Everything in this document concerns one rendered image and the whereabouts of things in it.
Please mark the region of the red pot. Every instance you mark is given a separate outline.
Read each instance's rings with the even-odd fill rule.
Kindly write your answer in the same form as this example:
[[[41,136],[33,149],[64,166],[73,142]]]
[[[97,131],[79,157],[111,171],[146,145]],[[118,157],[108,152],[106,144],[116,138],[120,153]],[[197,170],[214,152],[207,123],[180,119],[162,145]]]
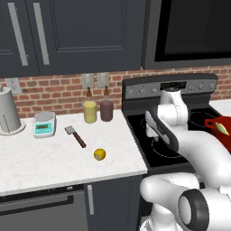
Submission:
[[[215,122],[222,124],[229,135],[225,135],[217,130]],[[219,116],[214,119],[206,119],[205,126],[210,129],[211,133],[226,147],[231,146],[231,116]]]

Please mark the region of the white wall socket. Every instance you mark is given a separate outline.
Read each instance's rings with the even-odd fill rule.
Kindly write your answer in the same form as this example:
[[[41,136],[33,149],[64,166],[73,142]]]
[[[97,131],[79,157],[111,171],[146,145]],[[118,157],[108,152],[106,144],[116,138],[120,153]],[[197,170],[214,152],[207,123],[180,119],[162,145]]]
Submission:
[[[18,78],[8,78],[5,80],[6,85],[12,90],[13,94],[21,94],[22,90]]]

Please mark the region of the grey paper towel holder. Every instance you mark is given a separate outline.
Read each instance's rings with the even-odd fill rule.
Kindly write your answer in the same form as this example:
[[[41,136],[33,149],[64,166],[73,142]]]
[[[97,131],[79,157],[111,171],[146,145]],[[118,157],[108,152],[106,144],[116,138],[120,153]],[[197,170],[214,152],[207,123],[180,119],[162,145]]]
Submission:
[[[25,122],[18,116],[12,90],[0,85],[0,135],[18,134],[24,128]]]

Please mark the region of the black microwave oven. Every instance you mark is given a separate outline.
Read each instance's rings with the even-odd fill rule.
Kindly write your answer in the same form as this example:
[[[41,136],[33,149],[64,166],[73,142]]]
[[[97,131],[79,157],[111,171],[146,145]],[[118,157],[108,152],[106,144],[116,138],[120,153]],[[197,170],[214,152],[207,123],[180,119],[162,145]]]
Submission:
[[[231,0],[147,0],[142,67],[231,65]]]

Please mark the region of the yellow lemon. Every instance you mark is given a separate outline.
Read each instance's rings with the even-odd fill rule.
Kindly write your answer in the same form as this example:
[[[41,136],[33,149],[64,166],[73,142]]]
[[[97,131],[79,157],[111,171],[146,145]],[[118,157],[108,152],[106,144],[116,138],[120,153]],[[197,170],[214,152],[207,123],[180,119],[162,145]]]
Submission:
[[[97,161],[102,161],[106,158],[106,151],[102,148],[98,148],[94,151],[94,158]]]

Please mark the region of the white wall switch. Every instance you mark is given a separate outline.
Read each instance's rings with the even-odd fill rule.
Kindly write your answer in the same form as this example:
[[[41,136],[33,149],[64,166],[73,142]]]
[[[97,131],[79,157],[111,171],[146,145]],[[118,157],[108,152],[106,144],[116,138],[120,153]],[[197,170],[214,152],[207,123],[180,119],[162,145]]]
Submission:
[[[82,87],[83,88],[92,88],[94,87],[94,74],[93,73],[84,73],[81,75]]]
[[[109,73],[101,72],[97,74],[97,86],[99,88],[104,88],[105,86],[109,86]]]

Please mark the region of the dark red bottle brown neck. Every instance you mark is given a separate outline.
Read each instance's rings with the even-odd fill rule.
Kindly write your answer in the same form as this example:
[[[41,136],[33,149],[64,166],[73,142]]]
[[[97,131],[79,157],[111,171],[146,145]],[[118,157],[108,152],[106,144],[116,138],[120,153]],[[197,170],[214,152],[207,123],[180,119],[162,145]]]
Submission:
[[[109,97],[108,87],[105,87],[104,99],[100,102],[100,118],[104,122],[113,119],[114,103]]]

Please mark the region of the dark grey dishwasher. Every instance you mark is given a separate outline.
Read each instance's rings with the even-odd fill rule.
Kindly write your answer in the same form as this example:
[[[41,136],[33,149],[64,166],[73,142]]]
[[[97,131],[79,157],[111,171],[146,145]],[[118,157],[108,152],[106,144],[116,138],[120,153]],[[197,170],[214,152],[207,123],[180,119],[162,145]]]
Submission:
[[[0,203],[54,195],[70,195],[72,204],[0,216],[0,231],[88,231],[82,185],[0,196]]]

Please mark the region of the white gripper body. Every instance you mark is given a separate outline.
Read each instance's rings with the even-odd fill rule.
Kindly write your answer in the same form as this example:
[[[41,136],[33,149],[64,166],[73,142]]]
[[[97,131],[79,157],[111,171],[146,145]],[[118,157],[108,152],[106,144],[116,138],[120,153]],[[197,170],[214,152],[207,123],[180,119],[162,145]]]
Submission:
[[[155,142],[159,141],[159,135],[153,129],[156,126],[155,122],[147,121],[146,122],[146,135],[149,138],[153,138]]]

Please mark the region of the white and teal kitchen scale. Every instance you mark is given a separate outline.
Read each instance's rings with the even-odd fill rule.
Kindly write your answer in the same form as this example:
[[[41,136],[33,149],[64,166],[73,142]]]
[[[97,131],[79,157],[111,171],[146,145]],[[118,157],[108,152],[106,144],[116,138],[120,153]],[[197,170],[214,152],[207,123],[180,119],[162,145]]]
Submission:
[[[35,138],[53,137],[56,132],[57,119],[54,112],[40,112],[33,119],[33,135]]]

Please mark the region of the yellow bottle with brown neck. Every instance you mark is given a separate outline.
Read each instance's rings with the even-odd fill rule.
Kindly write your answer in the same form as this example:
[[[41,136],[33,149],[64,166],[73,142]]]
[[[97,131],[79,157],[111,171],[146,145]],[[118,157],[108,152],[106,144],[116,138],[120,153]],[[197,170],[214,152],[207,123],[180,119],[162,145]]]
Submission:
[[[97,103],[92,99],[90,88],[88,88],[87,100],[83,103],[83,111],[86,123],[92,124],[97,121]]]

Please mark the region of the yellow-green corn cob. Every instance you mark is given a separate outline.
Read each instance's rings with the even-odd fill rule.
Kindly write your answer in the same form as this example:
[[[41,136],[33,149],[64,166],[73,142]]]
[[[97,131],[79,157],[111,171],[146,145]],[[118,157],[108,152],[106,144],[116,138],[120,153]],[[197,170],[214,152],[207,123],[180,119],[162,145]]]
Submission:
[[[227,129],[222,124],[215,122],[215,125],[217,127],[217,130],[219,130],[221,133],[223,133],[225,135],[229,135],[229,132],[227,131]]]

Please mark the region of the dark wall cupboard door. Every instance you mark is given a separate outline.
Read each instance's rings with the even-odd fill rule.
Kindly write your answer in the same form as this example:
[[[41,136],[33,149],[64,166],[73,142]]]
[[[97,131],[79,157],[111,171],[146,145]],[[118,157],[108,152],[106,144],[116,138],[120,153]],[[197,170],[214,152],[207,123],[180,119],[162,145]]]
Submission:
[[[44,65],[33,3],[42,9],[50,64]],[[141,68],[146,0],[26,0],[40,74]]]
[[[25,0],[0,0],[0,78],[38,76]]]

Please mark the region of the dark base cupboard door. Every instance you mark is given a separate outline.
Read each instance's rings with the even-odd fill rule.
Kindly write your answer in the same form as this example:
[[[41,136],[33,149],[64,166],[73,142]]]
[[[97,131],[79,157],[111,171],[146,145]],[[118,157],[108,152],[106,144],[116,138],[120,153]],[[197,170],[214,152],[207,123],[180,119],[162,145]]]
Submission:
[[[84,185],[88,231],[137,231],[142,176]],[[88,185],[93,188],[94,215],[89,214]]]

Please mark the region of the black and grey stove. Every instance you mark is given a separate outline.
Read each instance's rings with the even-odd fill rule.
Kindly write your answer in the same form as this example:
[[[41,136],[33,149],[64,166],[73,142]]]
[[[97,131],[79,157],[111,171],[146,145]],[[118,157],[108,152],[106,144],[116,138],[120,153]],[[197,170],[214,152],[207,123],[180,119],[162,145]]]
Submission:
[[[217,84],[214,74],[177,74],[124,80],[122,111],[148,167],[148,174],[144,178],[167,173],[191,173],[197,177],[199,187],[205,188],[204,180],[183,156],[168,148],[160,137],[155,142],[146,135],[145,112],[160,104],[164,89],[176,88],[188,108],[188,129],[213,135],[205,126],[206,119],[218,116],[209,104],[210,95],[215,91],[208,87],[212,83]],[[199,90],[201,84],[204,84],[204,90]],[[193,91],[189,90],[190,85],[194,86]],[[146,91],[144,95],[140,93],[142,88]],[[157,88],[158,92],[153,94],[152,88]],[[134,91],[132,96],[127,94],[130,89]]]

